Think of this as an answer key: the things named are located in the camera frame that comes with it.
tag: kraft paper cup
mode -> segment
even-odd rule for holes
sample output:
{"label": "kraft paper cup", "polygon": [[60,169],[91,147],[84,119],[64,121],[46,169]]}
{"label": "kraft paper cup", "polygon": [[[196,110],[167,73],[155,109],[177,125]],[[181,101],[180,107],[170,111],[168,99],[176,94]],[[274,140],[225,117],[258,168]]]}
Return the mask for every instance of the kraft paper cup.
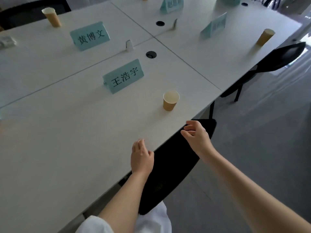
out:
{"label": "kraft paper cup", "polygon": [[177,91],[168,91],[163,95],[163,108],[166,111],[172,111],[179,100]]}
{"label": "kraft paper cup", "polygon": [[256,44],[259,46],[263,46],[270,38],[272,38],[274,34],[275,32],[272,29],[266,28],[261,34]]}
{"label": "kraft paper cup", "polygon": [[60,27],[61,23],[57,17],[55,9],[52,7],[47,7],[42,10],[42,13],[46,16],[53,27]]}

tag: table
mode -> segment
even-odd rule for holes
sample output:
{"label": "table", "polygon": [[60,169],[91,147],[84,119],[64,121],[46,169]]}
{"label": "table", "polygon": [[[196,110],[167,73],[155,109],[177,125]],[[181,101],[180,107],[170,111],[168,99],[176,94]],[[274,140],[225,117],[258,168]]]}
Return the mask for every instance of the table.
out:
{"label": "table", "polygon": [[[146,52],[157,57],[150,59]],[[116,94],[102,75],[138,58],[145,76]],[[176,89],[174,110],[163,94]],[[57,232],[130,171],[138,138],[155,150],[221,94],[156,39],[0,110],[3,232]]]}
{"label": "table", "polygon": [[[0,52],[0,108],[62,80],[126,49],[125,42],[142,43],[152,36],[110,2],[59,15],[61,28],[47,19],[0,33],[17,46]],[[110,41],[80,52],[69,32],[103,21]]]}
{"label": "table", "polygon": [[[255,3],[229,7],[216,0],[185,0],[184,9],[164,15],[158,6],[162,0],[111,0],[111,2],[167,46],[178,57],[225,91],[248,70],[297,31],[301,24]],[[205,39],[200,32],[215,17],[227,12],[226,27]],[[171,28],[177,18],[177,29]],[[167,24],[155,25],[157,20]],[[263,46],[255,45],[265,28],[276,34]]]}

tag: hand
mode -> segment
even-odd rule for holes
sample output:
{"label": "hand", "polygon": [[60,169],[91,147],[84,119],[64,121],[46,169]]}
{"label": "hand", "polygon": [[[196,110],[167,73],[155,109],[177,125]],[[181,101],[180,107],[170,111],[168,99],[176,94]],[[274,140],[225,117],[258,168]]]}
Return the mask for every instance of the hand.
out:
{"label": "hand", "polygon": [[146,149],[145,140],[135,141],[131,155],[132,173],[140,173],[148,177],[153,169],[153,163],[154,152]]}
{"label": "hand", "polygon": [[181,130],[181,134],[188,141],[193,151],[201,158],[208,153],[213,145],[206,132],[199,121],[187,121],[188,125],[184,126],[184,130]]}

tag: white sleeve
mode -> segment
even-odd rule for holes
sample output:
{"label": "white sleeve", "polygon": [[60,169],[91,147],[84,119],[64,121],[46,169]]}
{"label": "white sleeve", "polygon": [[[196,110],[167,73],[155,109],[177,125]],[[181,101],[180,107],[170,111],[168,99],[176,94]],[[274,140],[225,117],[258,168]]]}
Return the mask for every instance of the white sleeve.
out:
{"label": "white sleeve", "polygon": [[79,226],[76,233],[114,233],[114,231],[104,219],[90,216]]}

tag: forearm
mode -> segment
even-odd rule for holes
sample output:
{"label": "forearm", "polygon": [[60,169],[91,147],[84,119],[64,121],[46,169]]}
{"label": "forearm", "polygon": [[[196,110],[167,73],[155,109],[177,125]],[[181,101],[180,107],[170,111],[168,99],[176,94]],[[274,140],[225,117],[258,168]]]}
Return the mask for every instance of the forearm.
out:
{"label": "forearm", "polygon": [[214,148],[203,155],[254,232],[311,232],[311,225],[245,176]]}
{"label": "forearm", "polygon": [[139,173],[132,174],[99,214],[99,217],[111,226],[114,233],[133,232],[147,178],[148,176]]}

